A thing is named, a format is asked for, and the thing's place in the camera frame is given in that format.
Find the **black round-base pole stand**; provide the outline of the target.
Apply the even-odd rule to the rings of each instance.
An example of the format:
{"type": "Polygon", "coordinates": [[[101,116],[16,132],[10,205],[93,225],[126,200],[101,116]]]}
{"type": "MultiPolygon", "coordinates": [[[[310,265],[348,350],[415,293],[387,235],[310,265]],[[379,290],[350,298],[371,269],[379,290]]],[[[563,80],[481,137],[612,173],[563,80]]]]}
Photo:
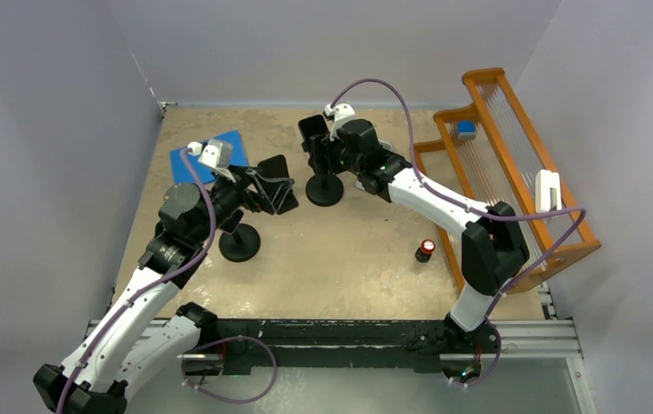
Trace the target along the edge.
{"type": "Polygon", "coordinates": [[[319,207],[329,207],[337,204],[343,196],[343,184],[337,177],[342,171],[338,163],[338,147],[335,142],[330,143],[330,158],[333,174],[315,174],[308,179],[305,185],[305,195],[308,200],[319,207]]]}

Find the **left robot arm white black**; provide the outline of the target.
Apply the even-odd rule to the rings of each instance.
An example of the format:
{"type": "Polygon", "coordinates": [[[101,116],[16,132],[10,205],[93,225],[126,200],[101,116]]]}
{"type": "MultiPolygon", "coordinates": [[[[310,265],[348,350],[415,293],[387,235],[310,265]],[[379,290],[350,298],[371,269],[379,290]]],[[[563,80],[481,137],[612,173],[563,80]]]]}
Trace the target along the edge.
{"type": "Polygon", "coordinates": [[[160,333],[142,334],[197,271],[217,230],[233,235],[245,210],[277,215],[297,207],[293,184],[284,157],[275,156],[222,170],[209,190],[172,185],[124,292],[77,349],[33,377],[43,404],[54,413],[123,413],[176,355],[213,349],[217,316],[197,304],[185,305],[160,333]]]}

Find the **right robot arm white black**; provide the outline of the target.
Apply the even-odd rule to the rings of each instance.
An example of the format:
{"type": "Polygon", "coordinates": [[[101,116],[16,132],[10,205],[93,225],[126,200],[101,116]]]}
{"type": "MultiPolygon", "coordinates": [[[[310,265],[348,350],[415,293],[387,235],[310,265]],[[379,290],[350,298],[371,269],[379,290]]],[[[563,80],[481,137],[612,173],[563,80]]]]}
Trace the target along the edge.
{"type": "Polygon", "coordinates": [[[306,186],[313,204],[337,203],[343,193],[338,175],[349,172],[367,193],[453,233],[464,286],[445,318],[444,338],[457,351],[475,344],[499,291],[530,258],[514,209],[504,202],[488,205],[465,198],[421,175],[404,156],[380,144],[366,119],[332,129],[324,116],[309,116],[298,122],[298,131],[314,172],[306,186]]]}

